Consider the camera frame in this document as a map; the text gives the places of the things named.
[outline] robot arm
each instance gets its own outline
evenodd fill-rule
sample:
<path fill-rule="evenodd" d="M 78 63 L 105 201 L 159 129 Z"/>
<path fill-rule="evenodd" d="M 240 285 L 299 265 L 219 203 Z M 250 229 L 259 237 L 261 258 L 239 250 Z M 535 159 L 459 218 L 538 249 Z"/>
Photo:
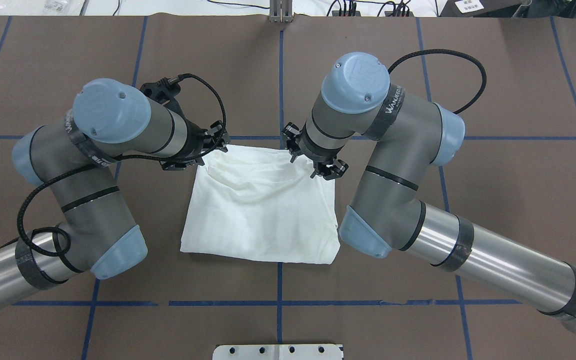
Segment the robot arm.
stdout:
<path fill-rule="evenodd" d="M 178 82 L 185 78 L 199 80 L 217 95 L 191 74 L 144 84 L 141 91 L 96 79 L 77 94 L 64 120 L 41 126 L 17 142 L 14 166 L 31 184 L 44 187 L 72 175 L 51 186 L 65 221 L 0 248 L 0 308 L 84 271 L 100 280 L 110 278 L 146 257 L 144 237 L 107 166 L 139 157 L 161 159 L 164 170 L 183 170 L 203 165 L 202 151 L 225 151 L 230 142 L 225 123 L 201 129 L 185 118 L 174 100 Z M 217 100 L 225 121 L 219 96 Z M 151 157 L 121 155 L 127 151 Z M 23 211 L 17 225 L 23 227 Z"/>
<path fill-rule="evenodd" d="M 345 243 L 384 258 L 393 249 L 489 285 L 562 321 L 576 333 L 576 267 L 526 248 L 460 216 L 416 199 L 429 165 L 448 163 L 462 145 L 462 119 L 395 84 L 376 57 L 352 52 L 323 80 L 311 118 L 283 131 L 293 157 L 306 155 L 314 175 L 348 168 L 336 158 L 352 135 L 377 141 L 339 228 Z"/>

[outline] folded white towel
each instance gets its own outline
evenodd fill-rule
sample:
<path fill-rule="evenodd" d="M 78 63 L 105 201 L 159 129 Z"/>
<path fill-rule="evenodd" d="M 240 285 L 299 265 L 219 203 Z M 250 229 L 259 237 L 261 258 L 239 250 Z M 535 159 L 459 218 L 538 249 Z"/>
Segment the folded white towel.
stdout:
<path fill-rule="evenodd" d="M 197 167 L 181 251 L 258 262 L 331 264 L 339 250 L 335 183 L 305 156 L 228 145 Z"/>

